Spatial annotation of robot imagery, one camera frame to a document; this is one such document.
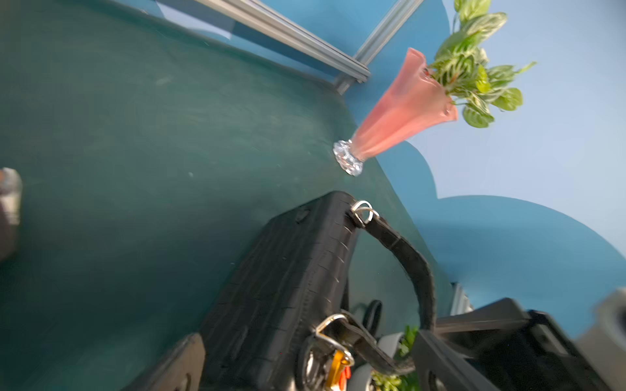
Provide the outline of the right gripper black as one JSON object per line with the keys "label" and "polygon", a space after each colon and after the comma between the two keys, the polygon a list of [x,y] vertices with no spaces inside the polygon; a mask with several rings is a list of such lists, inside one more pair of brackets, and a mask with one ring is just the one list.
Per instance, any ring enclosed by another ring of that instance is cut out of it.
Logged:
{"label": "right gripper black", "polygon": [[435,332],[500,390],[608,390],[545,312],[510,298],[439,319]]}

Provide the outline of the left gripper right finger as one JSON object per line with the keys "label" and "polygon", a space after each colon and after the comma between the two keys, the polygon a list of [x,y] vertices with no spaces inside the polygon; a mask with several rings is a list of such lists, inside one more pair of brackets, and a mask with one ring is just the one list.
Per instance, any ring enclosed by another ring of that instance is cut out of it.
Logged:
{"label": "left gripper right finger", "polygon": [[494,384],[431,331],[420,330],[412,361],[422,390],[494,390]]}

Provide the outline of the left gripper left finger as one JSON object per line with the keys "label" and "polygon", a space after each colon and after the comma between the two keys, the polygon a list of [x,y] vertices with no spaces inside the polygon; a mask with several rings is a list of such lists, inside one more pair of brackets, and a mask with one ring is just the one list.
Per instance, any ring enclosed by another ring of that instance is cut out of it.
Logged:
{"label": "left gripper left finger", "polygon": [[198,390],[204,362],[205,347],[200,334],[188,334],[123,390]]}

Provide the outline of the white kitty plush charm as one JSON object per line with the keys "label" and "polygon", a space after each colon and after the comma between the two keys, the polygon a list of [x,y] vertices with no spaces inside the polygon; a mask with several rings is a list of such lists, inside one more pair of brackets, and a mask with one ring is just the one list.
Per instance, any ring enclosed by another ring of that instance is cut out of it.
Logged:
{"label": "white kitty plush charm", "polygon": [[351,378],[351,367],[354,360],[350,354],[336,350],[332,356],[330,367],[324,381],[324,390],[346,391],[347,381]]}

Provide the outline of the black leather handbag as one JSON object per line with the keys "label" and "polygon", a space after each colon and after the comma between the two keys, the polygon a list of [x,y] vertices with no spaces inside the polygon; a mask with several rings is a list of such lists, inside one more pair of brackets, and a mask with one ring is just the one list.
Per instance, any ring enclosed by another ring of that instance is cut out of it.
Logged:
{"label": "black leather handbag", "polygon": [[203,390],[324,390],[336,350],[386,375],[415,370],[384,353],[342,308],[358,234],[367,231],[399,261],[419,302],[420,327],[435,327],[427,260],[373,206],[330,192],[272,218],[207,315],[200,334]]}

